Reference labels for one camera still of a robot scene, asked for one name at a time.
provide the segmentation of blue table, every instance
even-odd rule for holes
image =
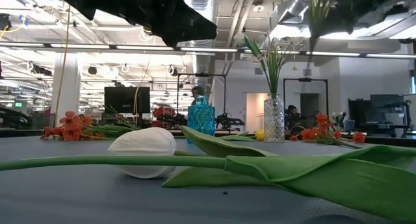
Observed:
[[[279,155],[344,153],[350,149],[287,142],[237,142]],[[105,154],[110,141],[61,142],[38,137],[3,138],[0,161]],[[177,149],[200,152],[186,140]],[[0,172],[0,223],[273,223],[392,224],[322,199],[279,188],[162,188],[163,179],[141,180],[114,166],[61,166]]]

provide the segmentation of white column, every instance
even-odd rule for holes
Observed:
[[[74,111],[76,114],[79,109],[79,93],[81,87],[81,73],[83,64],[80,62],[80,55],[68,53],[66,55],[64,78],[62,86],[60,83],[64,63],[64,54],[57,53],[55,60],[55,70],[53,73],[53,91],[51,114],[55,114],[55,125],[60,126],[59,120],[65,116],[65,112]],[[58,93],[60,89],[60,97],[58,104]]]

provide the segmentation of yellow ball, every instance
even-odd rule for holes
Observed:
[[[256,131],[254,136],[256,140],[263,141],[265,139],[265,130]]]

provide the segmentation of man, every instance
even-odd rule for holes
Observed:
[[[194,100],[191,105],[196,105],[196,98],[199,95],[205,95],[205,92],[203,91],[203,88],[201,86],[195,86],[192,89],[192,96],[194,97]]]
[[[287,128],[290,130],[292,129],[294,126],[299,125],[300,120],[306,119],[305,117],[303,117],[301,114],[298,113],[298,109],[294,106],[294,105],[289,105],[287,107],[287,111],[288,111],[288,119],[286,121],[287,123]]]

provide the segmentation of doorway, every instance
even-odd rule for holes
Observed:
[[[317,110],[319,110],[319,94],[301,93],[300,113],[303,116],[312,116]]]

